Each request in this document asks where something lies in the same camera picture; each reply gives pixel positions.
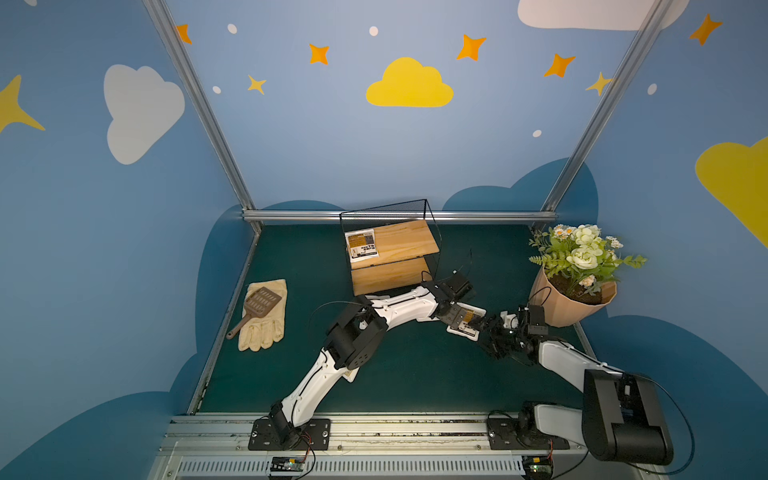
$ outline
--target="soil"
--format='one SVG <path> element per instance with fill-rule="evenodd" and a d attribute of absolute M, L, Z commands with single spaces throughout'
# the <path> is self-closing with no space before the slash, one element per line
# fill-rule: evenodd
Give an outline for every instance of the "soil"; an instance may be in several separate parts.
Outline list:
<path fill-rule="evenodd" d="M 571 292 L 571 295 L 566 294 L 565 292 L 568 290 L 568 285 L 570 285 L 571 281 L 564 276 L 555 275 L 549 279 L 549 283 L 551 283 L 554 288 L 558 289 L 558 292 L 562 293 L 571 300 L 586 303 L 587 305 L 599 305 L 603 303 L 602 292 L 597 292 L 594 295 L 590 295 L 589 293 L 586 293 L 586 290 L 581 285 L 577 285 L 573 292 Z"/>

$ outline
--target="beige glove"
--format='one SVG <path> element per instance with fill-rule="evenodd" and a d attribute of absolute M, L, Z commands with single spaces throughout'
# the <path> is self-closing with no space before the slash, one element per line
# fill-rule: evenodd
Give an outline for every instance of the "beige glove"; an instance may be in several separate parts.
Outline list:
<path fill-rule="evenodd" d="M 262 286 L 272 290 L 282 297 L 274 308 L 264 318 L 252 318 L 240 329 L 240 337 L 237 339 L 237 348 L 242 352 L 251 349 L 258 352 L 260 349 L 268 349 L 273 342 L 279 342 L 285 335 L 286 299 L 288 287 L 285 280 L 272 280 L 270 282 L 251 283 L 248 286 L 246 298 L 252 295 Z"/>

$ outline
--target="yellow star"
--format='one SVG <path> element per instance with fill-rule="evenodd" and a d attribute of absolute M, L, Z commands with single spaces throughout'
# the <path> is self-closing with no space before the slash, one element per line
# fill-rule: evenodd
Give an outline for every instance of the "yellow star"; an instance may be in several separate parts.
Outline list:
<path fill-rule="evenodd" d="M 458 57 L 456 57 L 456 60 L 461 60 L 462 58 L 471 58 L 472 60 L 477 61 L 480 45 L 482 45 L 482 42 L 484 41 L 485 41 L 484 38 L 478 38 L 477 40 L 472 40 L 470 37 L 464 35 L 464 47 L 458 53 Z"/>
<path fill-rule="evenodd" d="M 544 74 L 545 77 L 548 77 L 549 75 L 557 75 L 559 77 L 565 76 L 565 69 L 568 68 L 568 64 L 571 63 L 574 58 L 576 57 L 570 57 L 570 58 L 562 58 L 558 54 L 554 54 L 554 60 L 552 61 L 552 66 L 547 70 L 547 73 Z"/>
<path fill-rule="evenodd" d="M 597 90 L 598 97 L 601 97 L 603 94 L 603 88 L 605 88 L 605 85 L 611 83 L 612 81 L 613 81 L 613 78 L 603 78 L 603 72 L 600 72 L 600 78 L 598 78 L 598 81 L 596 81 L 594 85 L 589 87 L 587 90 Z"/>
<path fill-rule="evenodd" d="M 266 80 L 255 81 L 250 75 L 248 75 L 248 78 L 250 78 L 250 87 L 248 87 L 248 90 L 258 90 L 262 95 L 264 95 L 264 90 L 261 89 L 261 86 Z"/>
<path fill-rule="evenodd" d="M 7 87 L 0 91 L 0 132 L 9 124 L 27 124 L 38 130 L 45 130 L 34 118 L 27 115 L 18 106 L 18 89 L 22 86 L 22 76 L 16 75 Z"/>
<path fill-rule="evenodd" d="M 707 13 L 707 17 L 701 23 L 699 29 L 696 30 L 690 37 L 697 38 L 699 43 L 704 45 L 707 42 L 707 38 L 710 36 L 710 33 L 712 33 L 715 28 L 721 26 L 722 24 L 723 22 L 712 22 L 712 20 L 710 20 L 710 14 Z"/>
<path fill-rule="evenodd" d="M 310 43 L 310 48 L 312 49 L 312 60 L 310 60 L 310 63 L 316 63 L 319 61 L 320 63 L 328 65 L 326 54 L 328 53 L 329 47 L 316 47 Z"/>
<path fill-rule="evenodd" d="M 181 41 L 184 43 L 188 43 L 192 45 L 192 41 L 190 40 L 190 36 L 187 33 L 187 29 L 189 28 L 189 25 L 176 25 L 176 29 L 179 31 L 179 36 L 181 37 Z"/>

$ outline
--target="white cloud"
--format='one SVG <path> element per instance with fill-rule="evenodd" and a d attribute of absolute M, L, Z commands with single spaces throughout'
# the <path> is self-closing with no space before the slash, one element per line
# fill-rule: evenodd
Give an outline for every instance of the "white cloud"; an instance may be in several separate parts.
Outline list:
<path fill-rule="evenodd" d="M 518 17 L 536 28 L 638 30 L 654 0 L 520 0 Z M 673 0 L 664 28 L 672 25 L 688 0 Z"/>
<path fill-rule="evenodd" d="M 112 115 L 109 150 L 122 164 L 133 164 L 181 118 L 184 94 L 150 67 L 112 65 L 104 76 L 104 99 Z"/>

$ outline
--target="yellow cloud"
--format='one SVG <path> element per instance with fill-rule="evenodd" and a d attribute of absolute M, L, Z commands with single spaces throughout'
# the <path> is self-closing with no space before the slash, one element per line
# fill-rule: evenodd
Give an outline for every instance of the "yellow cloud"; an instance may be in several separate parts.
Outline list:
<path fill-rule="evenodd" d="M 768 247 L 768 137 L 747 147 L 718 144 L 696 162 L 702 185 Z"/>
<path fill-rule="evenodd" d="M 403 57 L 389 64 L 381 81 L 368 87 L 366 98 L 379 107 L 442 107 L 453 98 L 453 89 L 442 83 L 437 68 Z"/>

